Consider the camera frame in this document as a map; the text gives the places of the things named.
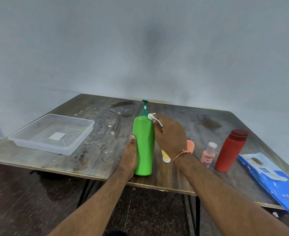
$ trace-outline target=gray wall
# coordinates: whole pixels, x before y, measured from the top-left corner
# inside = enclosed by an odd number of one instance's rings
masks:
[[[79,93],[230,110],[289,163],[289,0],[0,0],[0,138]]]

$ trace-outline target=person's left arm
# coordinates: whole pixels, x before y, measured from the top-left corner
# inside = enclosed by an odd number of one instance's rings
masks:
[[[137,166],[137,143],[134,135],[124,149],[117,170],[89,200],[64,219],[48,236],[101,236],[116,203]]]

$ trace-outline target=table top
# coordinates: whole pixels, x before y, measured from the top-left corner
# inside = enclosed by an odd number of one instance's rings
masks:
[[[133,131],[134,118],[140,115],[142,106],[141,101],[77,95],[49,112],[95,121],[93,131],[72,155],[18,147],[5,138],[0,141],[0,164],[106,181],[119,164],[123,148]],[[209,142],[217,143],[219,152],[231,130],[243,129],[249,131],[249,137],[241,154],[262,152],[289,175],[288,164],[231,112],[162,103],[149,103],[148,109],[179,121],[186,129],[187,138],[195,143],[193,155],[198,159]],[[216,158],[209,169],[242,194],[261,206],[282,209],[238,159],[227,173],[214,170],[215,161]],[[128,185],[195,195],[177,167],[162,161],[157,143],[154,146],[152,174],[134,176]]]

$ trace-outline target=tiled floor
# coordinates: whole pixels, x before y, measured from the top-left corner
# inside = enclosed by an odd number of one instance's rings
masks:
[[[0,165],[0,235],[47,235],[75,210],[83,184],[81,178]],[[188,236],[188,217],[182,195],[126,186],[104,235]],[[289,214],[280,220],[289,226]],[[201,236],[221,235],[203,208],[200,229]]]

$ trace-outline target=wet wipes package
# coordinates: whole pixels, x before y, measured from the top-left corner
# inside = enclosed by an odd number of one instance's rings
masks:
[[[256,181],[289,212],[289,176],[262,153],[238,157]]]

